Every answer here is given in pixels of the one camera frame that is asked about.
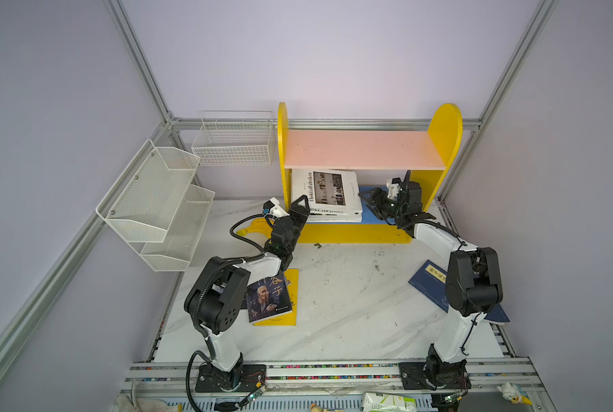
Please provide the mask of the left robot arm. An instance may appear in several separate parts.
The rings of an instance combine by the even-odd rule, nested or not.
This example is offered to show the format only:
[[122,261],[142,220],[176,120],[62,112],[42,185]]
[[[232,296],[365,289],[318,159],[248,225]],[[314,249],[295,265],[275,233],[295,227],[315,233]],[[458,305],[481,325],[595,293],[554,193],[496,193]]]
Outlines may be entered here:
[[[231,327],[246,298],[247,287],[252,279],[282,275],[289,269],[309,215],[306,195],[298,197],[288,209],[283,209],[275,198],[265,202],[262,213],[238,221],[229,230],[231,236],[248,243],[258,254],[212,257],[194,283],[184,310],[209,350],[208,355],[198,354],[218,372],[230,374],[241,369],[243,355]],[[270,238],[263,245],[236,233],[239,226],[256,219],[270,228]]]

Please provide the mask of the white Chokladfabriken book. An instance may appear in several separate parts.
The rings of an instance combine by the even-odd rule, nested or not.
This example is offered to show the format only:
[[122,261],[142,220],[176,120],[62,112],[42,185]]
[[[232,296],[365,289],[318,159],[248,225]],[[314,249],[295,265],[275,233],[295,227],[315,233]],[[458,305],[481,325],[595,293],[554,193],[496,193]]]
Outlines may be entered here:
[[293,169],[290,194],[294,202],[306,196],[312,214],[361,216],[363,207],[355,172],[328,169]]

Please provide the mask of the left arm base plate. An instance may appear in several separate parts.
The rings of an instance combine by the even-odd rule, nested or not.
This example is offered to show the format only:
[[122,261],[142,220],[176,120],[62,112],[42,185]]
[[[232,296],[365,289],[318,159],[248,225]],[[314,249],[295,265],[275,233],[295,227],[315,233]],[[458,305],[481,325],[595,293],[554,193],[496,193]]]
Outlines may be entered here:
[[204,364],[198,369],[198,377],[193,389],[197,393],[240,392],[248,393],[256,390],[265,382],[267,365],[247,364],[234,367],[224,372],[210,364]]

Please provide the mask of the white Javen Mao portfolio book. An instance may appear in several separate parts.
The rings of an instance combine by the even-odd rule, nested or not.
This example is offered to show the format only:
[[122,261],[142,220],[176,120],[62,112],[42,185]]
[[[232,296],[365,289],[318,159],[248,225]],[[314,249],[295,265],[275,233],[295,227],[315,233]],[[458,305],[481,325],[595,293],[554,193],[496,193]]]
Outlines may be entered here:
[[361,223],[362,215],[320,215],[311,214],[308,216],[308,223]]

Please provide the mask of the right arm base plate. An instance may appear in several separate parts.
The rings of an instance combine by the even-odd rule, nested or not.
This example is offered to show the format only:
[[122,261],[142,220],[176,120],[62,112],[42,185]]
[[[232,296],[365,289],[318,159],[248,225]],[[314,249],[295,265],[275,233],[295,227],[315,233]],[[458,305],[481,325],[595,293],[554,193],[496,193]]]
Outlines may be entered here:
[[457,363],[401,362],[399,375],[405,390],[468,390],[466,361]]

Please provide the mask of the dark purple portrait book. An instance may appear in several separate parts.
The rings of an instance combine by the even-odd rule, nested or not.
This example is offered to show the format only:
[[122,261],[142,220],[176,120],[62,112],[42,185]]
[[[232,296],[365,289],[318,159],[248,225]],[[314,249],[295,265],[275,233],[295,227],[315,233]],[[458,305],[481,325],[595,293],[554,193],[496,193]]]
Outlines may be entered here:
[[264,315],[271,315],[277,308],[277,303],[271,295],[272,282],[282,283],[284,274],[268,276],[262,278],[246,287],[246,309],[248,319],[251,324],[263,318]]

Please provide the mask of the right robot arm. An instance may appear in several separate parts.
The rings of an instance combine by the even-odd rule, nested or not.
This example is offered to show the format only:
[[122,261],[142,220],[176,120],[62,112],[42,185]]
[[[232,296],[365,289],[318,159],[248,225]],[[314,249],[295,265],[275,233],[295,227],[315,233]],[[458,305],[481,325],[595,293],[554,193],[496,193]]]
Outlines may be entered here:
[[360,193],[363,204],[381,221],[427,244],[449,258],[445,296],[448,309],[437,340],[430,345],[424,375],[432,387],[443,387],[464,376],[471,342],[479,324],[503,299],[497,252],[463,240],[424,211],[417,197],[421,186],[408,177],[395,178],[385,190],[376,187]]

